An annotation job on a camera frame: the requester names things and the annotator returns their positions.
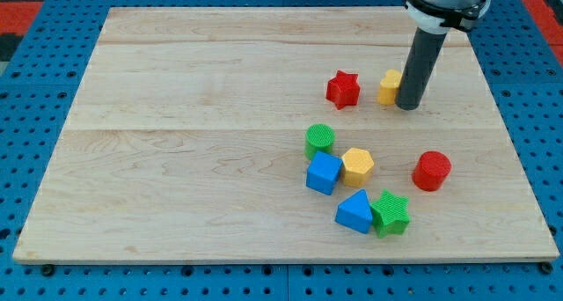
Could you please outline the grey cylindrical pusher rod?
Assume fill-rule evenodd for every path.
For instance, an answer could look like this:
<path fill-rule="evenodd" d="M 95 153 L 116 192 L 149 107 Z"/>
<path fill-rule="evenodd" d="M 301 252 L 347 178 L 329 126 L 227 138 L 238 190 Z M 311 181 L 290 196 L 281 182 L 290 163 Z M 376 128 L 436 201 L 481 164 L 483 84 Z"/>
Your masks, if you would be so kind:
<path fill-rule="evenodd" d="M 395 98 L 397 107 L 411 111 L 420 105 L 445 37 L 416 29 Z"/>

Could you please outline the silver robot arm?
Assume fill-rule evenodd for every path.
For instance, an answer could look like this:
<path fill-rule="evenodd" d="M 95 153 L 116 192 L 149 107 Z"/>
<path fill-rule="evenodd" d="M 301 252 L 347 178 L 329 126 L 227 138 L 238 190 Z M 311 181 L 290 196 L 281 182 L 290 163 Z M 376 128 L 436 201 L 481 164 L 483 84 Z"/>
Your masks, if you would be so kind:
<path fill-rule="evenodd" d="M 403 69 L 395 104 L 416 109 L 427 88 L 445 38 L 451 29 L 468 33 L 488 12 L 492 0 L 404 0 L 417 25 Z"/>

